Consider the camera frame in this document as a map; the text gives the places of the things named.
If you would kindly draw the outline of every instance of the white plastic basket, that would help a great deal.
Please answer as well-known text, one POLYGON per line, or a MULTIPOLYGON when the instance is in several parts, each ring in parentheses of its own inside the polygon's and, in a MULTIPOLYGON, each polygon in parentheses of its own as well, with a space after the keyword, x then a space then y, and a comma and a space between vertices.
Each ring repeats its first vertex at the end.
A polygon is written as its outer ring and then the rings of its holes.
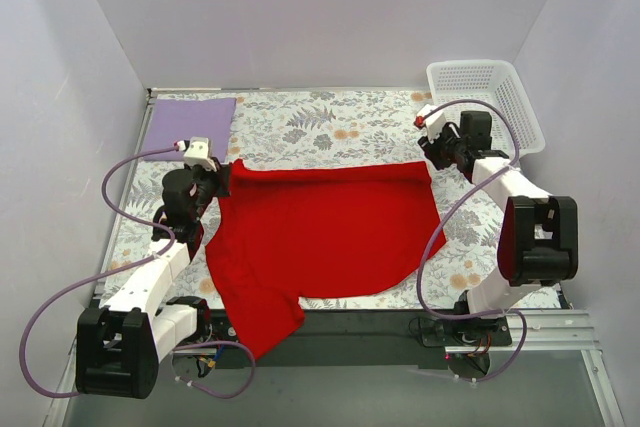
MULTIPOLYGON (((499 109, 507 118, 520 144, 520 155, 540 152, 545 142, 540 124, 533 112, 527 93, 516 69, 503 60, 456 60, 435 62, 427 67, 433 103, 450 100, 484 100, 499 109)), ((445 109, 445 117, 458 123, 463 110, 489 109, 477 104, 459 104, 445 109)), ((493 115, 492 148, 513 152, 509 132, 493 115)))

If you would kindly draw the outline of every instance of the purple cloth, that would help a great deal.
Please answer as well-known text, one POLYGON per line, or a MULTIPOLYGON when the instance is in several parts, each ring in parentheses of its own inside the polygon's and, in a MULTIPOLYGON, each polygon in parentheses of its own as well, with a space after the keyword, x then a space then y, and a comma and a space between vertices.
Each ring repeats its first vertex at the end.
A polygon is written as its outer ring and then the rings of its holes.
MULTIPOLYGON (((213 155, 224 162, 231 135, 231 119, 236 99, 158 100, 142 142, 142 150, 170 147, 178 140, 207 137, 213 143, 213 155)), ((151 155, 145 160, 181 161, 182 152, 151 155)))

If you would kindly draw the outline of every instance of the floral pattern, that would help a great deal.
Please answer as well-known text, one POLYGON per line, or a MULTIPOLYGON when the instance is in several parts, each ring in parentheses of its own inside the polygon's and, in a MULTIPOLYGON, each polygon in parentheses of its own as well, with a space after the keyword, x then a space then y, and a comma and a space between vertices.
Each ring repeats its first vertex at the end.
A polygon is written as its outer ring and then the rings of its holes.
MULTIPOLYGON (((165 94, 160 98, 205 100, 233 93, 165 94)), ((337 91, 239 93, 231 125, 227 161, 242 158, 251 169, 313 169, 422 161, 420 137, 413 126, 415 113, 428 92, 337 91)), ((161 205, 164 174, 180 168, 178 162, 140 162, 129 194, 127 212, 149 219, 161 205)), ((430 168, 432 190, 440 215, 451 208, 471 186, 454 168, 430 168)), ((205 238, 220 224, 214 200, 203 218, 205 238)), ((451 308, 464 289, 479 284, 495 267, 502 212, 484 192, 472 197, 445 227, 447 244, 428 262, 423 279, 425 298, 433 307, 451 308)), ((117 234, 111 269, 146 255, 149 229, 123 219, 117 234)), ((115 293, 131 272, 108 277, 107 296, 115 293)), ((212 308, 222 308, 211 281, 204 248, 173 284, 168 297, 197 295, 212 308)), ((344 299, 300 299, 307 309, 401 309, 419 306, 416 273, 377 295, 344 299)), ((519 306, 559 308, 557 292, 543 288, 519 306)))

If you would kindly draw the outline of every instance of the red t-shirt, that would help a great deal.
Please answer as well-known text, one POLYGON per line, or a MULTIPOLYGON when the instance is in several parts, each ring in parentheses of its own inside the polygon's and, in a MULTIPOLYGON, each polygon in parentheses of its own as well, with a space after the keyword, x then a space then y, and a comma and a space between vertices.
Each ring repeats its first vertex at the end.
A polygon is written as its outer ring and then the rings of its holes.
MULTIPOLYGON (((369 295, 401 282, 440 222, 424 162, 252 171, 238 160, 230 190, 207 264, 256 358, 302 325, 298 297, 369 295)), ((444 243, 441 234, 432 255, 444 243)))

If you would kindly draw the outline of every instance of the white wall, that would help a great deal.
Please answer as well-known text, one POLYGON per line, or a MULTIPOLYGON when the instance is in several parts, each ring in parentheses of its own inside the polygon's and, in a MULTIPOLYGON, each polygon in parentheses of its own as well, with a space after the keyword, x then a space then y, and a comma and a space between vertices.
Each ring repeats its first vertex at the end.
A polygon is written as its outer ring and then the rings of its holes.
MULTIPOLYGON (((133 151, 145 92, 96 0, 2 0, 0 18, 0 424, 38 426, 50 401, 22 379, 20 335, 42 301, 97 271, 113 219, 101 177, 133 151)), ((29 359, 49 389, 86 292, 35 328, 29 359)))
POLYGON ((524 167, 578 202, 568 298, 589 310, 627 425, 640 425, 640 0, 549 0, 516 68, 547 140, 524 167))
POLYGON ((147 87, 424 85, 513 61, 546 0, 99 0, 147 87))

